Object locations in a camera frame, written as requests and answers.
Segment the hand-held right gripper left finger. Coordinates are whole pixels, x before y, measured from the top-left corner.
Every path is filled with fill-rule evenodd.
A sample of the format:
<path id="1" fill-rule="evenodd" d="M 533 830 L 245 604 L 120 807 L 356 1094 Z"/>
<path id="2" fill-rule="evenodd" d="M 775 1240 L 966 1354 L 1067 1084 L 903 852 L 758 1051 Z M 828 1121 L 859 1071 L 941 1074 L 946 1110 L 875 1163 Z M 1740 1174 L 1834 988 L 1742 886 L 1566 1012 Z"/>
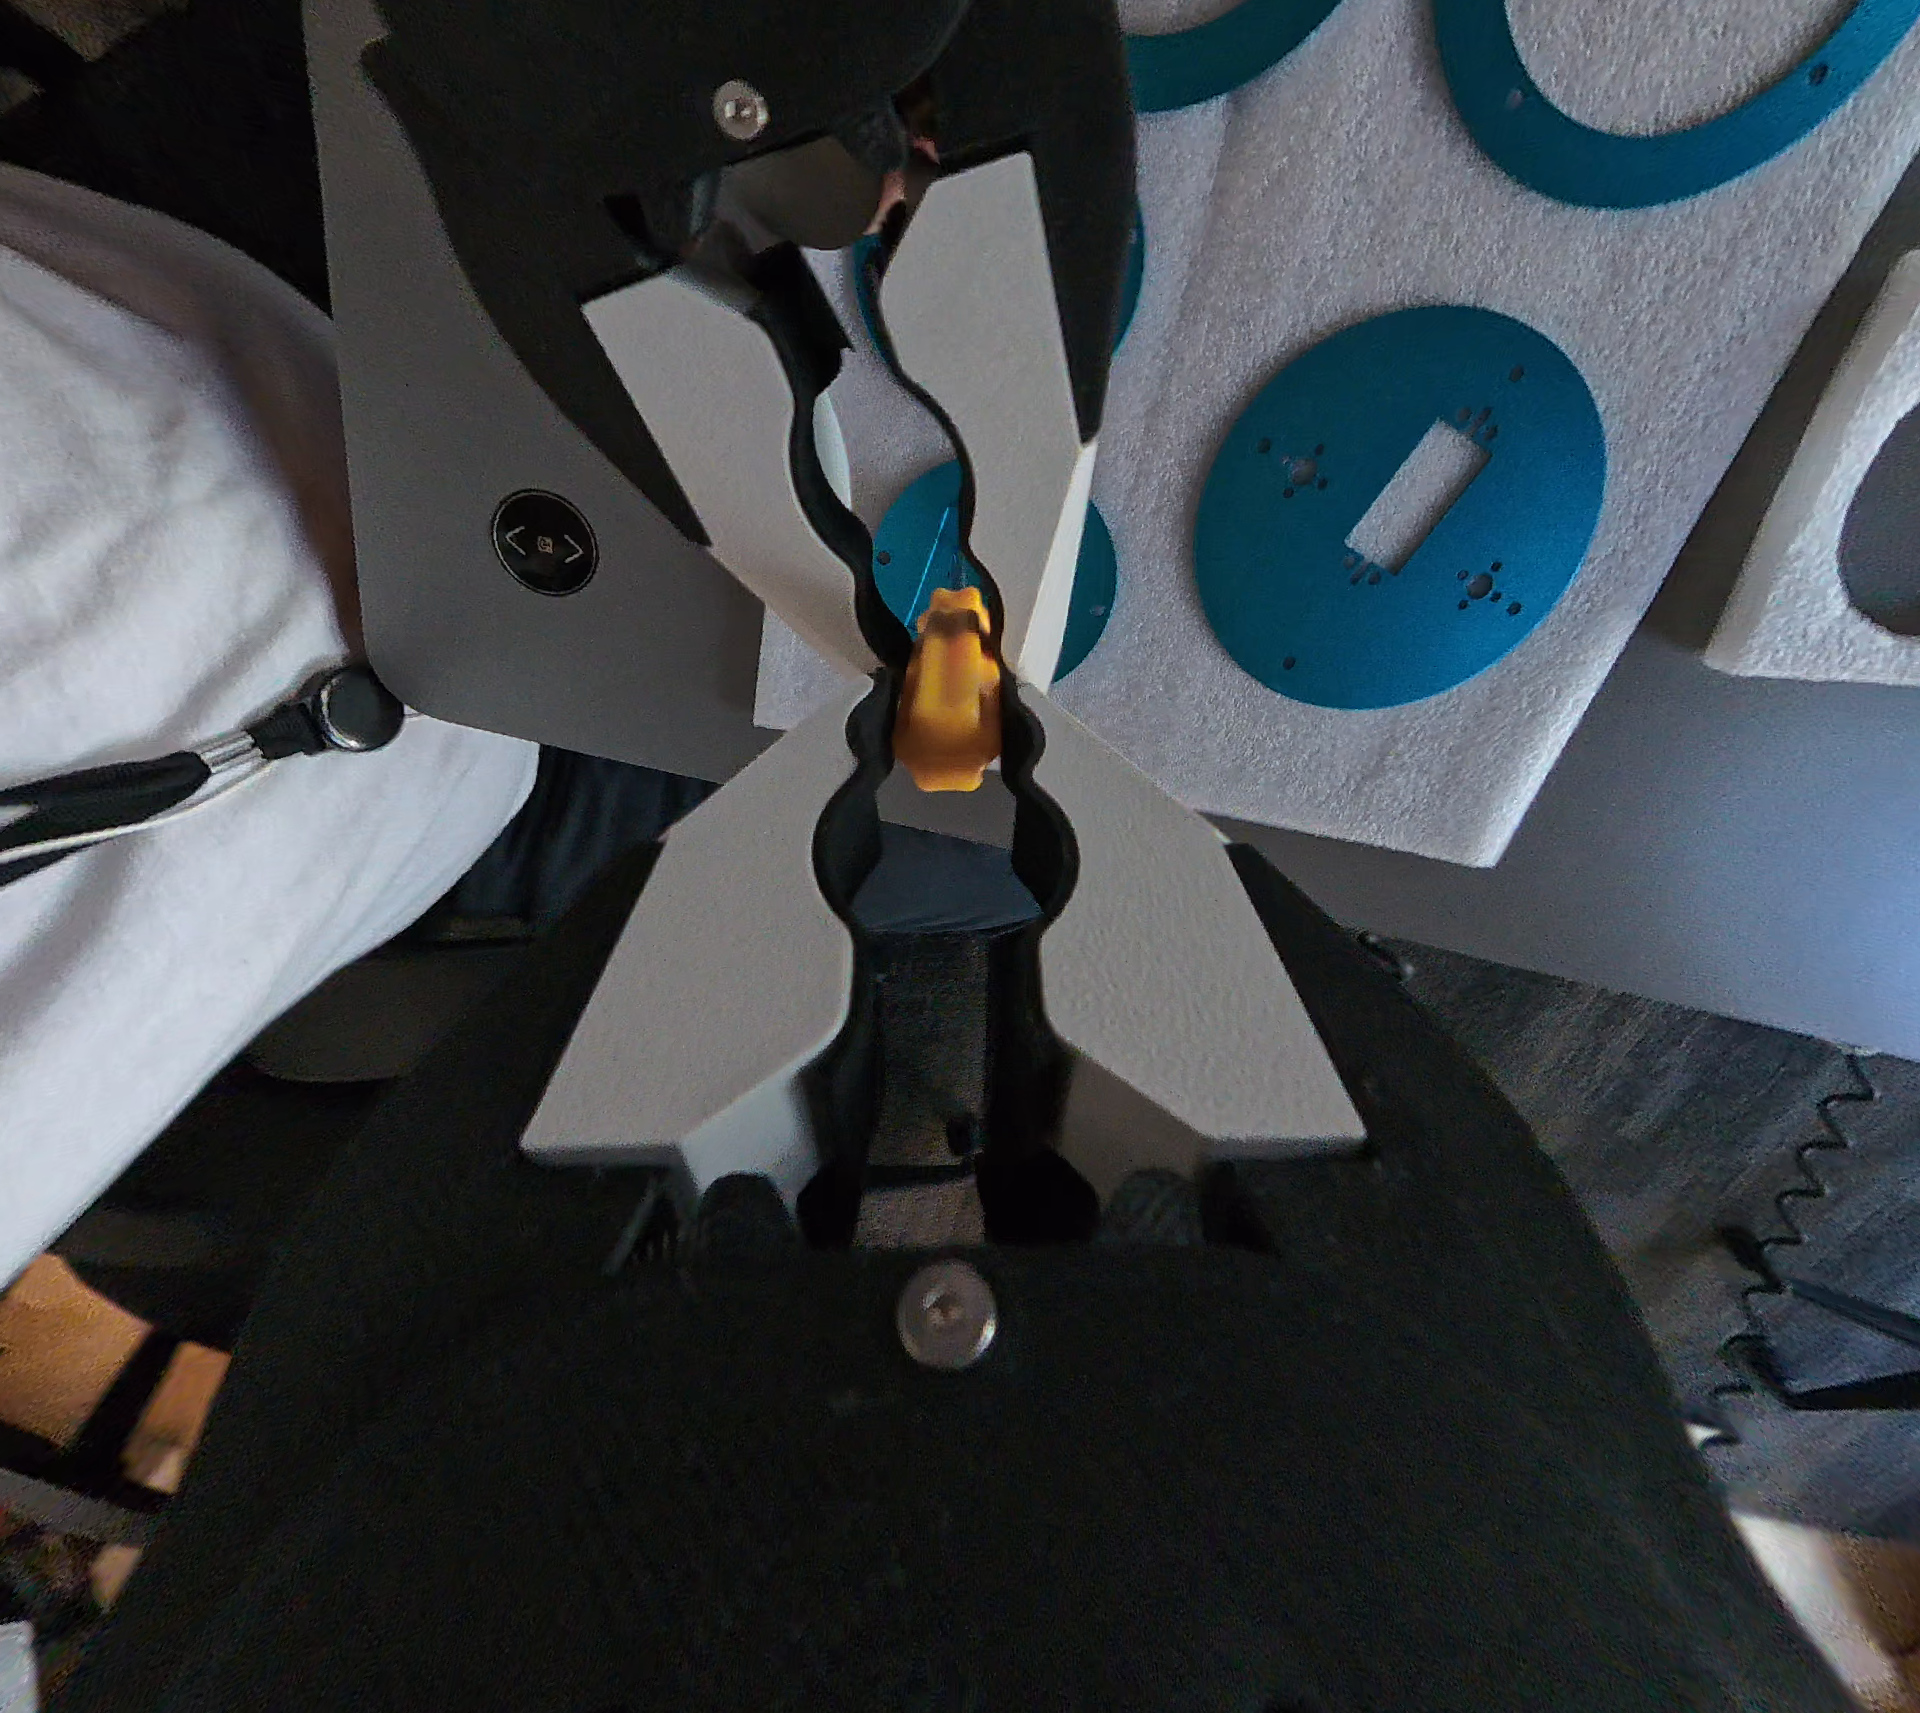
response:
<path id="1" fill-rule="evenodd" d="M 758 1174 L 798 1199 L 828 1160 L 806 1077 L 851 1019 L 848 884 L 815 840 L 874 818 L 895 680 L 843 689 L 661 840 L 519 1137 L 545 1166 L 661 1169 L 682 1199 Z"/>

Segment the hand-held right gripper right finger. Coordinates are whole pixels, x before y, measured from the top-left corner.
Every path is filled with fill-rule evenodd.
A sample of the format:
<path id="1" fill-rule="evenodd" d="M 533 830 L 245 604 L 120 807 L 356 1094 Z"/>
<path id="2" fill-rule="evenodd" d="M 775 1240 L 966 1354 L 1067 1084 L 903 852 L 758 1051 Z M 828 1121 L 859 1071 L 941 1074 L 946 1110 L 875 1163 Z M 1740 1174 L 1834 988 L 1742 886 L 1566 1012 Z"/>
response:
<path id="1" fill-rule="evenodd" d="M 1037 906 L 1036 1134 L 1072 1166 L 1344 1155 L 1365 1127 L 1229 845 L 1048 693 L 1002 771 Z"/>

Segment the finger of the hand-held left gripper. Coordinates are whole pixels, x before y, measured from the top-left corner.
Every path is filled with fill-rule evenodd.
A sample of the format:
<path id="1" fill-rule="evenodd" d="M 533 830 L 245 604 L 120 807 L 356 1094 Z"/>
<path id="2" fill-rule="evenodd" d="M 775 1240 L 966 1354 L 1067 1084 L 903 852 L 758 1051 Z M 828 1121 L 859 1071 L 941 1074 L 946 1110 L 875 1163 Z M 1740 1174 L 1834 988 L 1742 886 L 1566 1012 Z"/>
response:
<path id="1" fill-rule="evenodd" d="M 850 342 L 812 267 L 682 264 L 583 319 L 718 564 L 843 670 L 899 670 L 872 537 L 818 453 L 815 406 Z"/>
<path id="2" fill-rule="evenodd" d="M 880 279 L 898 373 L 939 410 L 972 478 L 966 547 L 1015 679 L 1052 685 L 1088 523 L 1096 440 L 1076 417 L 1037 176 L 1014 152 L 923 190 Z"/>

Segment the blue round plate with bracket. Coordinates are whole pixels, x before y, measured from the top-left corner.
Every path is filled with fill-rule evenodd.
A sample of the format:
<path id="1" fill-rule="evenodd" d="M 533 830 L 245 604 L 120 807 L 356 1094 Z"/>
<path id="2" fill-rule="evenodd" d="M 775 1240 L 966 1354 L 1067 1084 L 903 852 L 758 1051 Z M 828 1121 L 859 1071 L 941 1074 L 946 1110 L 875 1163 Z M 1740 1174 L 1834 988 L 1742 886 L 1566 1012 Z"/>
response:
<path id="1" fill-rule="evenodd" d="M 912 635 L 918 632 L 934 591 L 968 589 L 980 583 L 959 547 L 959 489 L 961 466 L 950 458 L 915 476 L 875 527 L 875 589 Z M 1096 502 L 1085 507 L 1076 557 L 1058 679 L 1066 679 L 1091 655 L 1117 603 L 1117 554 Z"/>

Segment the orange-handled screwdriver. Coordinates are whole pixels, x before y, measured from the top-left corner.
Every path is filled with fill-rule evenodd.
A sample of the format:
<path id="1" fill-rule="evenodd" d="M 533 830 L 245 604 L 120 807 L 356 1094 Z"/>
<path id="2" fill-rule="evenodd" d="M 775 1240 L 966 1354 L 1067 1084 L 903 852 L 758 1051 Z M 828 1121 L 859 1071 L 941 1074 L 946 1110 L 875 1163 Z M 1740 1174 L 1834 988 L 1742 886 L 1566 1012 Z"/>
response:
<path id="1" fill-rule="evenodd" d="M 977 589 L 931 591 L 891 727 L 891 757 L 923 792 L 974 792 L 1002 750 L 999 658 Z"/>

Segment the black round desk control button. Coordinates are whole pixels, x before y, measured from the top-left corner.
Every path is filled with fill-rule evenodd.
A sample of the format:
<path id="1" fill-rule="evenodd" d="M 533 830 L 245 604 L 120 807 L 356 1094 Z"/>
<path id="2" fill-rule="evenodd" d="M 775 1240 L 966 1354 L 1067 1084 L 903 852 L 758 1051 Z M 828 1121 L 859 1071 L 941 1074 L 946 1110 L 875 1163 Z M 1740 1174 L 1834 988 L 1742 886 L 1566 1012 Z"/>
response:
<path id="1" fill-rule="evenodd" d="M 492 554 L 521 591 L 574 596 L 597 573 L 587 518 L 558 494 L 523 489 L 504 496 L 490 524 Z"/>

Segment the grey desk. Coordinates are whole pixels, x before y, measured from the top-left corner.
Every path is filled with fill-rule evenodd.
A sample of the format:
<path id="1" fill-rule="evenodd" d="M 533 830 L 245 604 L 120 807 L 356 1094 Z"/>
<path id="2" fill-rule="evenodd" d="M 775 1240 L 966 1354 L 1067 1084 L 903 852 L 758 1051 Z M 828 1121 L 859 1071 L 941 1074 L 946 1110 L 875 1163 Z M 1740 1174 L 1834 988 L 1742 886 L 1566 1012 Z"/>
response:
<path id="1" fill-rule="evenodd" d="M 299 0 L 364 643 L 414 709 L 726 781 L 759 604 L 526 377 L 361 68 L 369 0 Z M 492 514 L 569 500 L 597 567 L 521 591 Z M 1218 816 L 1347 926 L 1915 1058 L 1915 693 L 1730 676 L 1675 568 L 1487 869 Z"/>

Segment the small blue round disc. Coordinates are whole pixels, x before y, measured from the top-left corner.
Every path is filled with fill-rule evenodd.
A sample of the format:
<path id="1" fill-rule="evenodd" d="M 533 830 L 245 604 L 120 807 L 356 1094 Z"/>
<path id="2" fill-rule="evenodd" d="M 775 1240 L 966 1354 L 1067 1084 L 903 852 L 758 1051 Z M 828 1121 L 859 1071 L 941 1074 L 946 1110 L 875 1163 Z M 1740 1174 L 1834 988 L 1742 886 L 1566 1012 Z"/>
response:
<path id="1" fill-rule="evenodd" d="M 883 363 L 894 361 L 891 342 L 878 311 L 878 281 L 882 264 L 883 238 L 875 233 L 858 237 L 848 249 L 850 285 L 858 316 L 868 333 L 875 356 Z M 1128 339 L 1140 306 L 1140 292 L 1146 271 L 1146 226 L 1140 201 L 1132 205 L 1132 221 L 1125 243 L 1125 269 L 1121 271 L 1115 333 L 1112 349 L 1117 353 Z"/>

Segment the white foam sheet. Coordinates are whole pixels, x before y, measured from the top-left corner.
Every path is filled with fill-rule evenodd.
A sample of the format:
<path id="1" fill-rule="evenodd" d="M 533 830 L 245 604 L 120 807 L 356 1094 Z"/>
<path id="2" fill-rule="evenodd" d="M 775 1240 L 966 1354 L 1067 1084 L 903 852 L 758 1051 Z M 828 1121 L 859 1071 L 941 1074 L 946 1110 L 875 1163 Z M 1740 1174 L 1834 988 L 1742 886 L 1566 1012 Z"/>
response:
<path id="1" fill-rule="evenodd" d="M 1856 0 L 1508 0 L 1570 116 L 1662 135 L 1779 85 Z M 1429 0 L 1344 0 L 1233 94 L 1144 116 L 1144 291 L 1091 498 L 1115 617 L 1062 704 L 1212 815 L 1494 864 L 1819 309 L 1915 154 L 1915 32 L 1810 136 L 1639 212 L 1513 183 L 1457 120 Z M 1387 309 L 1495 309 L 1599 410 L 1587 557 L 1490 670 L 1347 712 L 1269 693 L 1201 617 L 1192 520 L 1238 414 L 1290 356 Z"/>

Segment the large blue disc rectangular cutout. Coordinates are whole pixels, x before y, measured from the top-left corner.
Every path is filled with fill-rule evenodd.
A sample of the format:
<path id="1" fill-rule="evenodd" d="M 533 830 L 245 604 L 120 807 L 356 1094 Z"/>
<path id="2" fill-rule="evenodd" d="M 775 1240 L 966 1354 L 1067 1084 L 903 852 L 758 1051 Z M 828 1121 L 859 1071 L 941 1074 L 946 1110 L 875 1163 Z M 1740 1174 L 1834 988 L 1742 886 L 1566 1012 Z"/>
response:
<path id="1" fill-rule="evenodd" d="M 1571 586 L 1607 474 L 1570 354 L 1491 309 L 1397 309 L 1290 358 L 1192 531 L 1216 641 L 1261 687 L 1378 710 L 1480 676 Z"/>

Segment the white foam block round hole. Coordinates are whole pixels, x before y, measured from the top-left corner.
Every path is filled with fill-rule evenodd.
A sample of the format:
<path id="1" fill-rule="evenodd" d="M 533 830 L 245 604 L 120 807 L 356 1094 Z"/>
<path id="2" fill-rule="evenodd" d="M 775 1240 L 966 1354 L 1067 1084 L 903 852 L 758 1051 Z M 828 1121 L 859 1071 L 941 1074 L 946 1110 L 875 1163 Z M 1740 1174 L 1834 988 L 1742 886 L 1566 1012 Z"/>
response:
<path id="1" fill-rule="evenodd" d="M 1704 663 L 1734 676 L 1915 689 L 1917 645 L 1864 615 L 1840 545 L 1870 464 L 1917 404 L 1917 255 L 1901 255 L 1811 408 Z"/>

